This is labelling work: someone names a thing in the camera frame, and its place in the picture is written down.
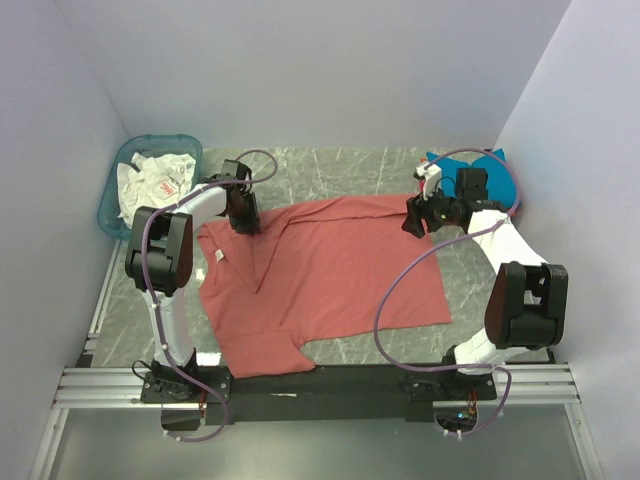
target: wall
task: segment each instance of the wall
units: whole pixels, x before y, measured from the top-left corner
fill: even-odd
[[[95,212],[127,135],[51,1],[0,2],[0,465],[26,478],[111,246]]]
[[[58,0],[132,135],[490,146],[569,0]]]
[[[573,0],[497,145],[525,192],[528,242],[570,275],[558,353],[611,479],[640,463],[640,4]]]

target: folded fabric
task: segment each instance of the folded fabric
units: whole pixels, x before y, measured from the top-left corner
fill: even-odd
[[[237,235],[228,221],[198,235],[209,264],[200,298],[237,378],[310,370],[310,340],[370,332],[391,282],[420,253],[400,228],[407,195],[342,197],[261,213],[262,233]],[[385,305],[381,328],[449,323],[435,255]]]
[[[136,152],[131,163],[118,164],[116,171],[119,216],[129,228],[139,207],[166,207],[191,190],[196,161],[189,154],[147,158]]]
[[[502,149],[493,152],[497,157],[506,162],[504,151]],[[427,152],[427,160],[430,162],[438,158],[435,153]],[[466,162],[460,162],[453,158],[443,158],[438,162],[438,166],[442,169],[442,182],[440,188],[444,190],[445,195],[455,196],[455,181],[460,168],[484,168],[489,176],[487,180],[487,190],[489,190],[489,200],[502,203],[507,208],[513,206],[516,201],[516,186],[511,179],[511,175],[507,169],[495,158],[484,155],[474,161],[471,165]],[[446,180],[444,177],[453,179],[453,182]]]

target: pink cloth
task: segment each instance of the pink cloth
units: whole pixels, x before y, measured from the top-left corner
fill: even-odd
[[[228,221],[198,238],[209,263],[200,298],[237,378],[311,370],[306,342],[370,332],[396,276],[431,247],[400,229],[406,195],[342,197],[261,213],[262,233]],[[449,323],[435,255],[391,295],[381,328]]]

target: plastic bin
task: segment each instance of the plastic bin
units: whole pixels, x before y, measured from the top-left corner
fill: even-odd
[[[122,240],[129,239],[131,230],[118,217],[120,215],[120,204],[118,203],[117,169],[120,163],[131,165],[131,159],[136,152],[145,157],[160,157],[167,153],[176,155],[188,153],[196,161],[192,188],[200,179],[202,145],[190,135],[142,135],[132,138],[122,145],[111,166],[109,178],[102,194],[102,201],[98,208],[98,225],[100,225],[100,228],[112,237]]]

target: gray stone tabletop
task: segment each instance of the gray stone tabletop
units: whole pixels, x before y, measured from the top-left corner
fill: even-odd
[[[245,150],[205,149],[202,175],[217,173],[224,159],[233,159]],[[424,157],[427,150],[446,151],[426,147],[268,150],[278,158],[280,169],[271,180],[253,187],[261,211],[342,195],[415,193],[418,185],[412,175],[420,157]],[[477,154],[456,156],[467,161],[477,157]],[[254,178],[270,172],[271,161],[263,155],[250,155],[244,161],[252,167]],[[444,227],[432,235],[432,240],[436,244],[461,234],[458,227]],[[117,254],[92,367],[128,367],[134,360],[151,361],[153,356],[147,307],[124,272],[126,248],[123,242]],[[451,345],[468,340],[483,325],[495,275],[480,247],[473,241],[461,242],[438,250],[436,256],[452,323],[382,331],[385,349],[403,362],[438,362]],[[200,363],[224,363],[198,294],[206,273],[207,262],[194,240],[193,273],[186,287],[189,329]],[[312,341],[302,348],[302,353],[317,364],[385,362],[371,334]],[[521,355],[518,360],[547,361],[548,355],[541,350]]]

